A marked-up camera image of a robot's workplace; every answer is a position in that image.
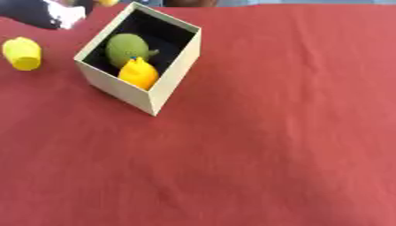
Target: fabric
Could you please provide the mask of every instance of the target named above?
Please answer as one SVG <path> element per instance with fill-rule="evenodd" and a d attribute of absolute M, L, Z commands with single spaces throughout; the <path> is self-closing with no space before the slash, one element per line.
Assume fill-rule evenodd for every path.
<path fill-rule="evenodd" d="M 396 225 L 396 8 L 161 9 L 202 56 L 150 117 L 90 87 L 70 31 L 0 20 L 42 68 L 0 61 L 2 226 Z"/>

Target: red table surface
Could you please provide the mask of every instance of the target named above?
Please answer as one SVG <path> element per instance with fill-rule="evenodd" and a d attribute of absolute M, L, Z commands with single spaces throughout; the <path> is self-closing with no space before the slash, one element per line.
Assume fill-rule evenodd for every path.
<path fill-rule="evenodd" d="M 161 9 L 203 27 L 158 117 L 72 57 L 124 5 L 74 30 L 0 20 L 43 47 L 0 61 L 1 226 L 396 225 L 396 8 Z"/>

